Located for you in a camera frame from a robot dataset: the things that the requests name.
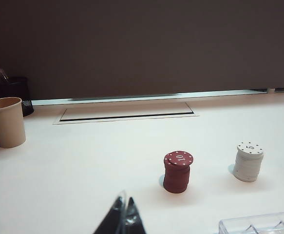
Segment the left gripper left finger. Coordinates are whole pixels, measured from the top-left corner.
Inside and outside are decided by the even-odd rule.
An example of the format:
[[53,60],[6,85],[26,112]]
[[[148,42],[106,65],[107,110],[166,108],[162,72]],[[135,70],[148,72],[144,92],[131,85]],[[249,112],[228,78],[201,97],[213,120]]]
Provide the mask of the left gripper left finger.
[[109,211],[94,231],[94,234],[120,234],[125,214],[127,194],[122,190],[115,198]]

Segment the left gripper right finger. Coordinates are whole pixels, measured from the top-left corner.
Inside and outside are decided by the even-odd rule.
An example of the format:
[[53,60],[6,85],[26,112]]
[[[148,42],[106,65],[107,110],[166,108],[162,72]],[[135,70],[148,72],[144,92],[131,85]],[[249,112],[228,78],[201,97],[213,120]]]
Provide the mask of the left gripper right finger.
[[132,197],[129,198],[129,203],[124,216],[124,233],[146,234],[138,208]]

